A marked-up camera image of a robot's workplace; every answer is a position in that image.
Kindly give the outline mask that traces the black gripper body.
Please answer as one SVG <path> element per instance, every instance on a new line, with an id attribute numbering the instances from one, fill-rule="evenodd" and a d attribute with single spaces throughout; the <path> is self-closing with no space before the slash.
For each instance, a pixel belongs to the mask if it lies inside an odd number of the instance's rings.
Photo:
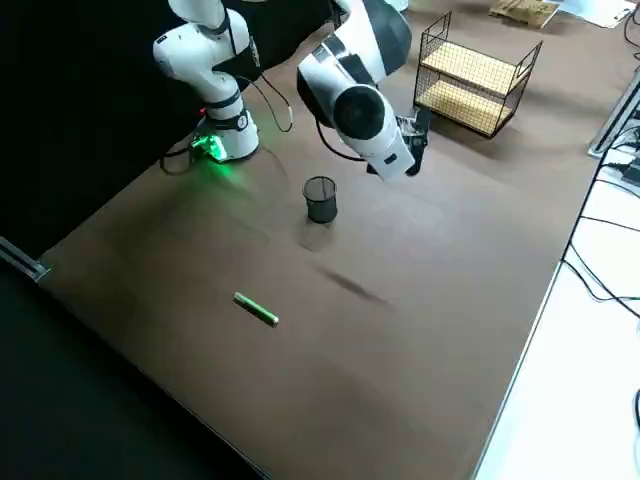
<path id="1" fill-rule="evenodd" d="M 403 141 L 414 159 L 414 164 L 406 171 L 407 176 L 415 176 L 421 170 L 431 119 L 429 108 L 415 108 L 412 116 L 396 117 Z"/>

